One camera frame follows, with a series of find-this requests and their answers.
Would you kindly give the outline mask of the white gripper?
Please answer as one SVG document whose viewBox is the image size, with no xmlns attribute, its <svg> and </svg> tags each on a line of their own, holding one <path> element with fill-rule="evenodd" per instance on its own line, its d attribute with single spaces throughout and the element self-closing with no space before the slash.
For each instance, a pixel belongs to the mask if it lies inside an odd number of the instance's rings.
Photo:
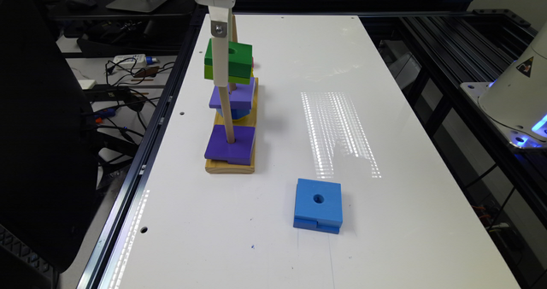
<svg viewBox="0 0 547 289">
<path fill-rule="evenodd" d="M 232 36 L 232 8 L 236 0 L 195 0 L 209 6 L 212 42 L 213 81 L 215 86 L 228 86 L 229 42 Z"/>
</svg>

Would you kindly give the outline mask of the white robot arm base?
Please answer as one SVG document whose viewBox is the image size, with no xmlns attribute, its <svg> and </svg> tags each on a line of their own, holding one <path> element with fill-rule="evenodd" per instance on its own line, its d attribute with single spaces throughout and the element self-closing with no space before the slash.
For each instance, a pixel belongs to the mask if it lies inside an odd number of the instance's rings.
<svg viewBox="0 0 547 289">
<path fill-rule="evenodd" d="M 517 149 L 546 147 L 546 29 L 492 82 L 460 88 Z"/>
</svg>

